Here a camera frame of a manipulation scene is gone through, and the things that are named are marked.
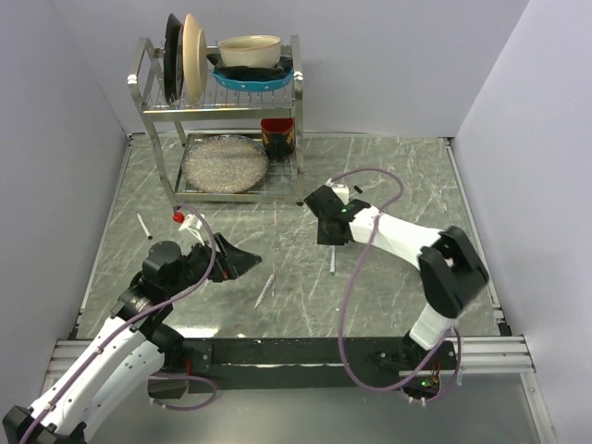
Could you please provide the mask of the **green white marker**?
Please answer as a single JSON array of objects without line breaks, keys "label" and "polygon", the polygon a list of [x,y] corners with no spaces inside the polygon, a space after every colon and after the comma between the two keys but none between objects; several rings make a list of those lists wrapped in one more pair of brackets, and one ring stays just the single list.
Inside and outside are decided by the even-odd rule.
[{"label": "green white marker", "polygon": [[330,249],[329,274],[330,276],[336,274],[336,246],[331,246]]}]

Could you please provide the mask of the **red white marker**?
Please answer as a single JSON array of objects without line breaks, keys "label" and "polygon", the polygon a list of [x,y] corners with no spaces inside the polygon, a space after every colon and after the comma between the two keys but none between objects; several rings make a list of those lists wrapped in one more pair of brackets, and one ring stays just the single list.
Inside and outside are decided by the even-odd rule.
[{"label": "red white marker", "polygon": [[269,291],[272,290],[274,283],[275,283],[275,279],[276,279],[276,275],[275,274],[271,274],[269,276],[269,278],[267,279],[263,289],[261,290],[259,296],[257,297],[257,300],[255,301],[254,307],[253,309],[256,310],[261,303],[263,302],[263,300],[265,299],[266,295],[269,293]]}]

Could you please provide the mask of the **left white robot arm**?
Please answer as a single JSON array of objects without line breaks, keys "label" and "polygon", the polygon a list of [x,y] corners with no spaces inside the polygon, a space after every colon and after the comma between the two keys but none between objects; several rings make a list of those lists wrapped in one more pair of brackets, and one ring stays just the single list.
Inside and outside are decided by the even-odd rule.
[{"label": "left white robot arm", "polygon": [[28,407],[14,406],[3,427],[10,443],[85,443],[121,400],[159,372],[184,370],[191,353],[165,325],[172,301],[206,280],[236,280],[261,256],[229,243],[196,243],[183,253],[174,241],[154,244],[111,315],[74,364]]}]

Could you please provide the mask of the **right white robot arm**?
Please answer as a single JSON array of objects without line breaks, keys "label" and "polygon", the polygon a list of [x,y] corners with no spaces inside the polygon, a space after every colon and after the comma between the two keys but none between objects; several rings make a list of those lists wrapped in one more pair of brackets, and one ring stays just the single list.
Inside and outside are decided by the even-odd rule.
[{"label": "right white robot arm", "polygon": [[406,361],[426,368],[438,355],[437,342],[489,282],[489,273],[466,233],[456,226],[427,228],[390,216],[370,203],[345,202],[323,185],[304,199],[317,218],[317,243],[369,244],[413,265],[425,307],[409,330]]}]

